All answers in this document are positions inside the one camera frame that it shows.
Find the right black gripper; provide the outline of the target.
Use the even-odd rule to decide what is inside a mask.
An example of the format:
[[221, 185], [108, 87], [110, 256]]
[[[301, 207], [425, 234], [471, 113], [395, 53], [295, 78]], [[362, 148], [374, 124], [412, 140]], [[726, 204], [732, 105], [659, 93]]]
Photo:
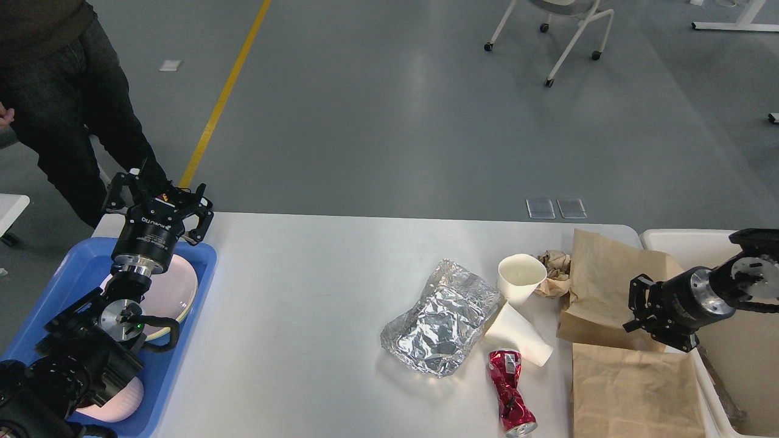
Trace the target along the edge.
[[711, 283], [712, 277], [720, 280], [729, 274], [724, 266], [696, 266], [666, 281], [653, 281], [646, 274], [634, 277], [628, 297], [632, 321], [623, 329], [627, 333], [641, 329], [665, 346], [692, 352], [699, 345], [696, 330], [736, 312]]

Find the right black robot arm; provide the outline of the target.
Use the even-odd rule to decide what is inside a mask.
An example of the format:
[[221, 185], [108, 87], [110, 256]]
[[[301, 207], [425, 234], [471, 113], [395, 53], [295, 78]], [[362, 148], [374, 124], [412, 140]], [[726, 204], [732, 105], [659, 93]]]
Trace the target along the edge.
[[728, 239], [741, 250], [719, 266], [694, 266], [666, 281], [634, 277], [627, 302], [632, 320], [624, 330], [642, 329], [655, 341], [690, 352], [700, 328], [738, 310], [777, 313], [776, 304], [753, 301], [777, 299], [777, 230], [746, 228]]

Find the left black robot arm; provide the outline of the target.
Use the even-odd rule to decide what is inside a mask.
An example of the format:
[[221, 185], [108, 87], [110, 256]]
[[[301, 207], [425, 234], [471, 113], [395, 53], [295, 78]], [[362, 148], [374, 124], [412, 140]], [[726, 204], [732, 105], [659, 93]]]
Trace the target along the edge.
[[152, 277], [170, 266], [180, 239], [196, 246], [211, 226], [206, 184], [194, 192], [156, 196], [142, 169], [117, 173], [103, 203], [124, 217], [111, 253], [111, 276], [55, 315], [25, 365], [2, 361], [3, 437], [115, 437], [106, 426], [71, 421], [78, 408], [103, 406], [127, 390], [144, 363], [141, 352], [177, 347], [181, 327], [141, 306]]

